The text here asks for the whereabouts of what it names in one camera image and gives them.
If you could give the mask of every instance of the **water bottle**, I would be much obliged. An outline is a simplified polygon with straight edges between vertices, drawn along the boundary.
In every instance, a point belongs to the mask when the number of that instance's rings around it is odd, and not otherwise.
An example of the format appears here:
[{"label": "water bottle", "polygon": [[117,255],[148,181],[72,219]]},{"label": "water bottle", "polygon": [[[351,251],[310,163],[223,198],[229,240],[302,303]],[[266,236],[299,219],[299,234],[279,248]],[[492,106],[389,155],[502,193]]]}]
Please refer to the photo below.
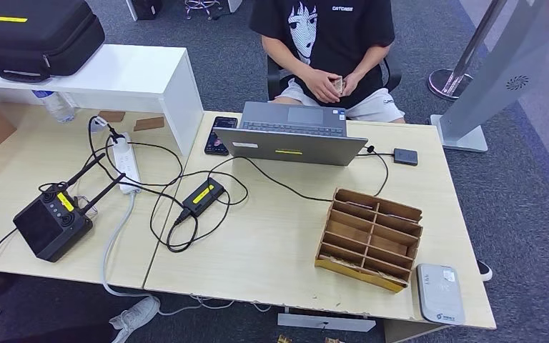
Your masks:
[{"label": "water bottle", "polygon": [[74,119],[74,109],[70,107],[60,93],[55,91],[32,91],[34,96],[41,99],[47,111],[57,121],[66,123]]}]

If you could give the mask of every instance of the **cardboard organizer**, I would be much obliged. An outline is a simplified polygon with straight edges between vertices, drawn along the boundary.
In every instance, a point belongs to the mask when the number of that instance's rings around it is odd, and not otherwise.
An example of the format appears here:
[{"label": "cardboard organizer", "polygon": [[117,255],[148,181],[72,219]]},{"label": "cardboard organizer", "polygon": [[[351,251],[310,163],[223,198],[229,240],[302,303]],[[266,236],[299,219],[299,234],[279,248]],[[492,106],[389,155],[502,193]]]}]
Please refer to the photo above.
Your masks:
[{"label": "cardboard organizer", "polygon": [[315,266],[400,292],[420,245],[422,211],[337,189]]}]

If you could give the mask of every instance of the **power strip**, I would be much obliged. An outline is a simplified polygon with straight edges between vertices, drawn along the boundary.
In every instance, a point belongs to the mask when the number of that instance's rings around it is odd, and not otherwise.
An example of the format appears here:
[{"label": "power strip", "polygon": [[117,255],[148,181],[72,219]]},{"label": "power strip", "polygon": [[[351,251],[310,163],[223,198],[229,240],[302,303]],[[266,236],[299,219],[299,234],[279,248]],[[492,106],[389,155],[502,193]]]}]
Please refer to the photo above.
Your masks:
[{"label": "power strip", "polygon": [[[131,141],[129,134],[124,132],[122,135],[125,137],[125,140],[119,138],[117,139],[117,143],[114,143],[111,138],[109,142],[112,144],[112,151],[114,152],[114,163],[120,172],[125,173],[126,177],[122,180],[123,182],[138,184],[137,182],[141,181],[138,173],[138,165],[136,164],[136,156],[134,155],[134,148],[131,144],[127,143],[128,141]],[[140,192],[138,187],[130,186],[128,184],[120,184],[119,187],[123,194]]]}]

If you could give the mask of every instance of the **antenna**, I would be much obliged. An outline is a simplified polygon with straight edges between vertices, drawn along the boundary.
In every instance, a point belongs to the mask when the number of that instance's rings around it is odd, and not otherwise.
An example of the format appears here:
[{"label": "antenna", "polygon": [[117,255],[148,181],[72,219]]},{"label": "antenna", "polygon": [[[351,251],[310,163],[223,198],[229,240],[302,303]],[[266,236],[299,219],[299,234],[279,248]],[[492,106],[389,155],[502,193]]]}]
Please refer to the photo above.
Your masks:
[{"label": "antenna", "polygon": [[119,183],[119,181],[121,181],[124,177],[125,177],[125,173],[121,173],[113,182],[111,182],[105,189],[103,189],[102,192],[100,192],[98,195],[96,195],[95,198],[93,198],[89,203],[87,203],[87,205],[85,205],[85,207],[83,207],[83,209],[81,209],[79,213],[81,215],[85,215],[87,211],[89,211],[93,206],[95,206],[95,204],[98,201],[100,201],[100,199],[102,199],[102,197],[106,195],[106,193],[108,193],[112,189],[112,187],[115,187]]},{"label": "antenna", "polygon": [[101,153],[95,159],[92,159],[91,162],[89,162],[86,166],[83,167],[83,169],[81,169],[78,173],[76,173],[73,177],[71,177],[70,180],[68,180],[68,185],[72,186],[75,182],[77,182],[83,176],[83,174],[87,173],[104,156],[106,156],[106,154]]}]

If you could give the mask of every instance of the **gray device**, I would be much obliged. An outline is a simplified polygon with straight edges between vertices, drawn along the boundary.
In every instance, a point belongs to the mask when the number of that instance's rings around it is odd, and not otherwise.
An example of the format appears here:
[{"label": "gray device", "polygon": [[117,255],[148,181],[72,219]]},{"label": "gray device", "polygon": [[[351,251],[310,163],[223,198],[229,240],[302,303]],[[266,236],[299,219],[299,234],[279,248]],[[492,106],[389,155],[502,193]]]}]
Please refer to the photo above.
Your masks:
[{"label": "gray device", "polygon": [[367,143],[344,109],[247,102],[240,129],[214,128],[232,156],[347,166]]},{"label": "gray device", "polygon": [[455,269],[422,263],[416,270],[422,316],[435,323],[464,324],[460,282]]}]

